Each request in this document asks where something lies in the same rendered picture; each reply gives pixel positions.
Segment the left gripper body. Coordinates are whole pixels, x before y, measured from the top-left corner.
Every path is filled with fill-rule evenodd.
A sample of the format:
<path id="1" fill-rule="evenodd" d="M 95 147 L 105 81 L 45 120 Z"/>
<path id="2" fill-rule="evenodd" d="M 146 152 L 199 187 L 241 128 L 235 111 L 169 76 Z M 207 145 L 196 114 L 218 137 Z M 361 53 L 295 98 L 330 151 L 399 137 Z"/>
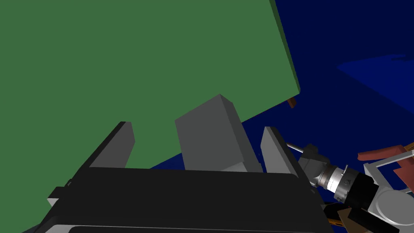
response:
<path id="1" fill-rule="evenodd" d="M 316 146 L 308 144 L 303 148 L 303 153 L 298 162 L 311 185 L 313 187 L 320 186 L 319 181 L 326 167 L 330 164 L 330 160 L 321 155 Z"/>

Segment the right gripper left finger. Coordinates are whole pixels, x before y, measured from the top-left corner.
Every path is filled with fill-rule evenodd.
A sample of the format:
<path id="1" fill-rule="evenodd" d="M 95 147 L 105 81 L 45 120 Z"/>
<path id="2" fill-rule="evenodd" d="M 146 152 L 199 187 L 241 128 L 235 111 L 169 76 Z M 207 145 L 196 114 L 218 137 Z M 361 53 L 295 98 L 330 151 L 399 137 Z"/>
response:
<path id="1" fill-rule="evenodd" d="M 135 144 L 131 122 L 120 122 L 84 162 L 86 167 L 124 168 Z"/>

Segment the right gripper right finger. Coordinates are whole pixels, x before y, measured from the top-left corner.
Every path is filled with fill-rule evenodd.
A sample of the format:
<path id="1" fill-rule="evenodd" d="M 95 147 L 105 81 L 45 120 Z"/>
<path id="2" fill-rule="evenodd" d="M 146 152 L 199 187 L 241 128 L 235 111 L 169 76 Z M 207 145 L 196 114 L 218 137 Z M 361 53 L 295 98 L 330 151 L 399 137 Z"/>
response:
<path id="1" fill-rule="evenodd" d="M 291 150 L 275 127 L 265 127 L 260 144 L 266 172 L 293 174 L 300 168 Z"/>

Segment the grey box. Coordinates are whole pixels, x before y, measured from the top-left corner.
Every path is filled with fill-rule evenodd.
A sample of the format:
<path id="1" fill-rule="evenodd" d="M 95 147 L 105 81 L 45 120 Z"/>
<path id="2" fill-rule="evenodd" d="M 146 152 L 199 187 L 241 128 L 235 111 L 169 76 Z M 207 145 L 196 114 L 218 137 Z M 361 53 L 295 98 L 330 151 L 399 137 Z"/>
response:
<path id="1" fill-rule="evenodd" d="M 262 172 L 234 104 L 217 95 L 175 120 L 186 170 Z"/>

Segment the green table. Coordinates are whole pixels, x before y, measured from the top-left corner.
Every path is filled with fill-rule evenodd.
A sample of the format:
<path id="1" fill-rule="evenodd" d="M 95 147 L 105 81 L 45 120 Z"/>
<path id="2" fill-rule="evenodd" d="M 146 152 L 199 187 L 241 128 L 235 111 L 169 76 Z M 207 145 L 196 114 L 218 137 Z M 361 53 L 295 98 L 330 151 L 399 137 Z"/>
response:
<path id="1" fill-rule="evenodd" d="M 212 97 L 245 121 L 299 92 L 275 0 L 0 0 L 0 233 L 38 224 L 120 121 L 151 168 Z"/>

